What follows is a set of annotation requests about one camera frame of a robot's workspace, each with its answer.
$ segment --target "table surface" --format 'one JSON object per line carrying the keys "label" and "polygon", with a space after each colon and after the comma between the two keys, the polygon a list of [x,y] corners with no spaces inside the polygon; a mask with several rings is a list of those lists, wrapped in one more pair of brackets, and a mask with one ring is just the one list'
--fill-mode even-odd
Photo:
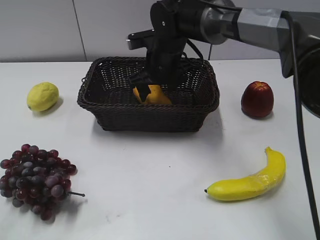
{"label": "table surface", "polygon": [[[1,158],[22,144],[57,149],[77,165],[72,196],[55,221],[0,198],[1,240],[291,240],[315,239],[297,137],[292,79],[279,60],[212,61],[220,106],[197,133],[106,132],[77,105],[88,62],[1,63]],[[269,83],[274,110],[265,120],[241,111],[253,81]],[[26,105],[31,87],[52,82],[63,104],[46,114]],[[315,195],[320,119],[306,110],[305,135]],[[264,149],[282,152],[287,172],[281,186],[255,199],[222,203],[204,189],[256,173]]]}

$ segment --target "red apple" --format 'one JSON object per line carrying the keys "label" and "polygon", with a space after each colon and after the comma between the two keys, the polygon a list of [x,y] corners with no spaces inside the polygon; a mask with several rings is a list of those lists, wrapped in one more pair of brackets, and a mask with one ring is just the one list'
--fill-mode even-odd
{"label": "red apple", "polygon": [[242,111],[252,118],[264,118],[274,108],[274,93],[271,87],[260,81],[251,83],[241,99]]}

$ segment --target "dark brown basket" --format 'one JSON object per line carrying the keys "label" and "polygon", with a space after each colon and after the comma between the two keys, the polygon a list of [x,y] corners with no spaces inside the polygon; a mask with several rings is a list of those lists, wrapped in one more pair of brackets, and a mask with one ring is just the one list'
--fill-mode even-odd
{"label": "dark brown basket", "polygon": [[[90,111],[106,131],[196,132],[219,106],[219,89],[210,63],[190,67],[175,90],[161,86],[172,105],[143,105],[128,77],[145,65],[144,57],[106,57],[95,60],[80,88],[77,103]],[[192,63],[201,64],[198,59]]]}

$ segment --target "wall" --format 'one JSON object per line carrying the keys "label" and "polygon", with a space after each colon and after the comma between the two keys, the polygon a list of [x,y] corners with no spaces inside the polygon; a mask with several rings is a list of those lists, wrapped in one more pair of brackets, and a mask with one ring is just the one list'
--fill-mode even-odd
{"label": "wall", "polygon": [[[93,61],[106,56],[144,56],[145,49],[130,51],[125,40],[130,33],[152,28],[149,12],[155,1],[2,0],[0,61]],[[234,3],[239,7],[320,12],[319,0],[234,0]],[[196,42],[196,45],[207,58],[209,44]],[[186,52],[189,57],[195,56],[189,48]],[[277,53],[233,40],[212,50],[212,59],[220,60],[277,57]]]}

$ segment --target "grapes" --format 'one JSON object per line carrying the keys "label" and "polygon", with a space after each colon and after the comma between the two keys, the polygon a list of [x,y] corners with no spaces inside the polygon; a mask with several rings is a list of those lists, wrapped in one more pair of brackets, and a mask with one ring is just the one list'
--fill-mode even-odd
{"label": "grapes", "polygon": [[41,220],[47,221],[52,217],[52,211],[50,209],[46,209],[41,213]]}
{"label": "grapes", "polygon": [[51,195],[55,198],[59,198],[64,193],[64,188],[61,185],[55,185],[51,189]]}
{"label": "grapes", "polygon": [[48,178],[45,180],[45,185],[48,188],[52,188],[58,182],[59,182],[59,178],[57,176],[48,176]]}
{"label": "grapes", "polygon": [[70,192],[70,175],[77,173],[77,167],[68,159],[58,157],[57,150],[49,152],[35,145],[24,144],[16,150],[10,160],[4,159],[0,167],[5,175],[0,178],[0,195],[11,198],[16,208],[23,204],[46,221],[53,216],[52,210],[58,202],[64,201]]}
{"label": "grapes", "polygon": [[28,188],[31,185],[31,182],[26,177],[20,177],[17,179],[15,185],[18,189]]}
{"label": "grapes", "polygon": [[34,214],[39,215],[39,214],[41,214],[41,213],[43,212],[43,210],[44,210],[44,207],[43,207],[43,206],[41,206],[41,205],[34,205],[31,211],[32,211]]}
{"label": "grapes", "polygon": [[14,198],[12,201],[12,205],[15,206],[16,208],[20,208],[24,204],[24,201],[20,201],[17,198]]}
{"label": "grapes", "polygon": [[67,169],[70,166],[70,164],[71,164],[70,161],[68,159],[65,159],[65,160],[62,161],[61,167],[63,169]]}
{"label": "grapes", "polygon": [[45,187],[42,189],[42,194],[43,194],[45,197],[51,197],[51,188],[45,186]]}
{"label": "grapes", "polygon": [[45,178],[40,176],[40,175],[35,175],[31,178],[31,183],[34,185],[34,186],[42,186],[45,184]]}
{"label": "grapes", "polygon": [[13,158],[20,158],[21,156],[22,156],[22,151],[20,150],[14,151],[14,153],[12,153]]}
{"label": "grapes", "polygon": [[0,190],[0,194],[1,194],[2,197],[5,197],[5,198],[11,198],[12,197],[11,189],[2,189],[2,190]]}
{"label": "grapes", "polygon": [[66,172],[70,175],[75,175],[77,173],[76,165],[71,164],[70,166],[68,166],[68,168],[66,169]]}
{"label": "grapes", "polygon": [[58,155],[59,155],[59,152],[57,150],[52,149],[49,151],[49,157],[57,158]]}
{"label": "grapes", "polygon": [[17,182],[18,178],[19,178],[18,176],[12,176],[12,177],[9,178],[8,184],[9,184],[10,188],[13,189],[13,188],[16,187],[16,182]]}
{"label": "grapes", "polygon": [[40,159],[46,159],[48,157],[48,152],[46,150],[41,149],[41,150],[39,150],[37,156]]}
{"label": "grapes", "polygon": [[33,166],[34,164],[31,162],[31,161],[26,161],[23,166],[26,168],[26,169],[33,169]]}
{"label": "grapes", "polygon": [[33,199],[39,197],[40,194],[41,194],[41,192],[38,188],[33,187],[30,189],[29,196],[32,197]]}
{"label": "grapes", "polygon": [[15,197],[21,201],[25,200],[28,196],[28,190],[25,188],[18,189],[15,193]]}
{"label": "grapes", "polygon": [[37,155],[38,152],[39,152],[39,148],[36,145],[33,145],[33,146],[29,147],[29,153],[30,154]]}
{"label": "grapes", "polygon": [[8,160],[8,159],[5,159],[5,160],[2,160],[1,162],[0,162],[0,167],[2,168],[2,169],[8,169],[9,167],[10,167],[10,160]]}
{"label": "grapes", "polygon": [[29,144],[23,144],[22,147],[21,147],[21,151],[23,153],[27,153],[27,152],[29,152],[29,148],[30,148]]}
{"label": "grapes", "polygon": [[9,183],[7,179],[0,180],[0,190],[9,188]]}
{"label": "grapes", "polygon": [[34,175],[34,171],[32,168],[25,168],[22,173],[21,173],[22,177],[27,177],[27,176],[33,176]]}
{"label": "grapes", "polygon": [[33,169],[33,173],[35,175],[42,175],[45,173],[45,169],[41,166],[36,166],[34,169]]}

